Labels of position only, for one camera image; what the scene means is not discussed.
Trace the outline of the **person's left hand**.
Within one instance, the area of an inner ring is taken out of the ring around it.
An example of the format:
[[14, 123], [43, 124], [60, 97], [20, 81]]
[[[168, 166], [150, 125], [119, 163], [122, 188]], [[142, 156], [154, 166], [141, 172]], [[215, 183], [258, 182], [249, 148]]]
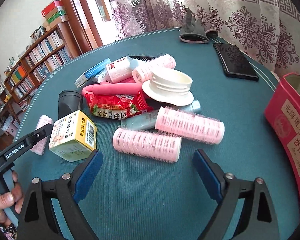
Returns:
[[0, 224], [4, 226], [10, 226], [12, 224], [10, 219], [6, 216], [4, 209], [15, 205], [16, 213], [20, 213], [24, 201], [23, 190], [18, 182], [18, 174], [15, 171], [12, 171], [12, 179], [14, 181], [12, 191], [0, 195]]

